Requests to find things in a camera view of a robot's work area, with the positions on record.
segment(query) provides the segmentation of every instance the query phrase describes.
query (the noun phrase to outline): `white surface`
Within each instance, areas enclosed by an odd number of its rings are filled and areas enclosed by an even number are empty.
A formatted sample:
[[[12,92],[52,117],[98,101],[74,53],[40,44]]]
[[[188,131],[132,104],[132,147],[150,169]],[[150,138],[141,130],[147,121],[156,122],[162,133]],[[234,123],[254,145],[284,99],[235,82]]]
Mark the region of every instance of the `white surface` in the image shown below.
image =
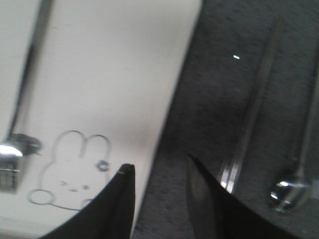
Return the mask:
[[[1,21],[1,26],[10,24],[10,29],[25,22],[25,29],[15,33],[23,40],[15,43],[19,50],[14,54],[25,55],[35,3],[1,2],[11,10],[8,19],[12,15],[20,19],[24,5],[32,5],[23,9],[27,13],[14,25]],[[55,2],[43,51],[33,71],[32,97],[20,126],[24,131],[19,131],[40,139],[43,148],[41,155],[28,159],[17,194],[0,194],[0,232],[25,238],[49,232],[77,212],[53,205],[80,209],[83,200],[93,198],[123,163],[136,167],[137,216],[199,8],[200,0]],[[1,54],[1,62],[12,52]],[[8,124],[8,112],[12,112],[11,95],[17,91],[22,62],[23,57],[1,73],[1,135],[2,125]],[[2,95],[4,86],[11,94]],[[53,147],[56,138],[68,130],[83,135],[66,134]],[[101,137],[85,141],[95,134],[105,136],[110,143]],[[81,154],[84,145],[86,150]],[[96,170],[99,160],[108,160],[109,172]],[[83,190],[84,185],[90,190]],[[36,189],[53,193],[56,200],[50,201],[44,191],[37,191],[32,201],[35,197],[44,205],[31,203],[27,196]]]

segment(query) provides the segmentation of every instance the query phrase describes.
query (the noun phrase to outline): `gray carpet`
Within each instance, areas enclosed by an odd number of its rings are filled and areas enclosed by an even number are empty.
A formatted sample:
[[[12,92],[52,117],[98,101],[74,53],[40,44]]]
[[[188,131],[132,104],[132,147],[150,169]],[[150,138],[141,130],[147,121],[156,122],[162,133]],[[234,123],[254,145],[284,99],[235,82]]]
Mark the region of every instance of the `gray carpet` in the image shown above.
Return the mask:
[[[210,0],[203,4],[133,239],[193,238],[185,198],[187,154],[198,156],[216,177],[232,158],[257,65],[278,14],[285,29],[236,197],[299,237],[319,238],[319,200],[310,199],[286,216],[267,207],[275,176],[293,165],[316,68],[319,1]],[[306,168],[313,178],[319,178],[318,122]]]

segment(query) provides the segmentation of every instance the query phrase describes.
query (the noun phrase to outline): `bunny face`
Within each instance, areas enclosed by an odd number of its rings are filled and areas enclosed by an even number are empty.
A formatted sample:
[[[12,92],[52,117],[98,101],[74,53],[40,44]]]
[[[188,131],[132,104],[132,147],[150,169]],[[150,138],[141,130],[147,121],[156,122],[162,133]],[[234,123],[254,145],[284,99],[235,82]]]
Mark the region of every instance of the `bunny face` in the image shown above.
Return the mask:
[[[52,161],[42,170],[38,189],[29,193],[30,202],[80,210],[109,181],[111,149],[102,135],[85,137],[79,131],[62,133],[52,149]]]

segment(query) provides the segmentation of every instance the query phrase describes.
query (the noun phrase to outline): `black object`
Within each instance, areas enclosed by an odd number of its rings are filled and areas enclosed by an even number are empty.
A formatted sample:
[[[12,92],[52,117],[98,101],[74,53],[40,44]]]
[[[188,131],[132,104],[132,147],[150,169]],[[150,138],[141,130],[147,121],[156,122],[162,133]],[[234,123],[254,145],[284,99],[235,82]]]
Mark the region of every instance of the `black object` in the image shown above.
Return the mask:
[[[41,239],[129,239],[135,208],[135,167],[123,164],[101,193]]]
[[[186,191],[196,239],[297,239],[229,194],[197,158],[188,162]]]

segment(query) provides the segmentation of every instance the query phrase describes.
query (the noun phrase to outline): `metal spoon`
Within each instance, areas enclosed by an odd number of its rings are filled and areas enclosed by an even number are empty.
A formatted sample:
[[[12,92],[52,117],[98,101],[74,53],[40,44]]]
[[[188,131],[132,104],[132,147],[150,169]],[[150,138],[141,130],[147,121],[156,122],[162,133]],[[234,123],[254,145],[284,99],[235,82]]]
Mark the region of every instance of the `metal spoon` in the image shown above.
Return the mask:
[[[302,143],[297,157],[295,171],[284,175],[270,192],[271,207],[281,213],[288,213],[301,206],[308,198],[312,182],[305,176],[305,162],[309,151],[311,132],[315,121],[315,114],[319,101],[319,62],[314,82],[314,91],[309,105],[308,115],[304,126]]]
[[[42,36],[45,32],[46,23],[48,20],[52,0],[42,0],[39,8],[36,24],[33,30],[32,39],[27,52],[26,62],[24,65],[23,75],[21,78],[20,89],[18,92],[15,111],[12,116],[9,131],[5,141],[0,144],[0,190],[15,191],[19,180],[21,170],[21,160],[25,145],[20,145],[22,142],[16,141],[14,137],[14,129],[20,114],[20,108],[25,95],[25,89],[29,81],[28,74],[36,57],[36,52],[39,50]]]

